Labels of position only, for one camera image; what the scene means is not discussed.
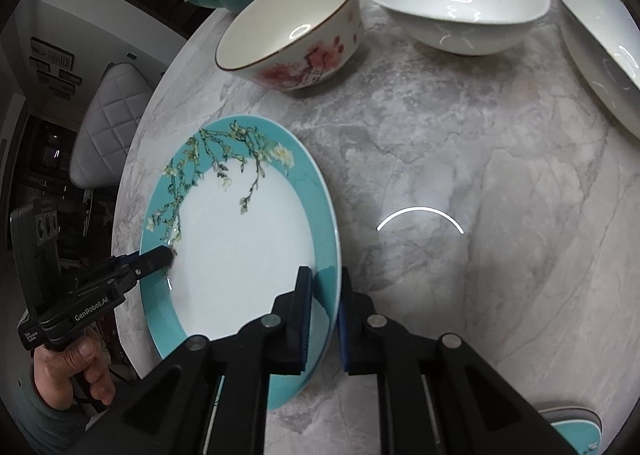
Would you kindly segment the person's left hand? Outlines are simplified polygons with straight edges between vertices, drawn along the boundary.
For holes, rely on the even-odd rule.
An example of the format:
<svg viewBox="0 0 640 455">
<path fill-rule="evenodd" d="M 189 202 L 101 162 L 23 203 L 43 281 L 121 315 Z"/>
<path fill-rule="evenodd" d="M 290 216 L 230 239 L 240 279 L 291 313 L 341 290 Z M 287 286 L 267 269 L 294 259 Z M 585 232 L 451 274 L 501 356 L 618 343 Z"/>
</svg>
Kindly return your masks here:
<svg viewBox="0 0 640 455">
<path fill-rule="evenodd" d="M 40 345 L 32 358 L 32 374 L 43 402 L 58 411 L 65 411 L 74 404 L 75 376 L 88 383 L 88 392 L 93 400 L 108 406 L 115 397 L 115 386 L 104 361 L 99 338 L 92 329 L 87 329 L 62 352 Z"/>
</svg>

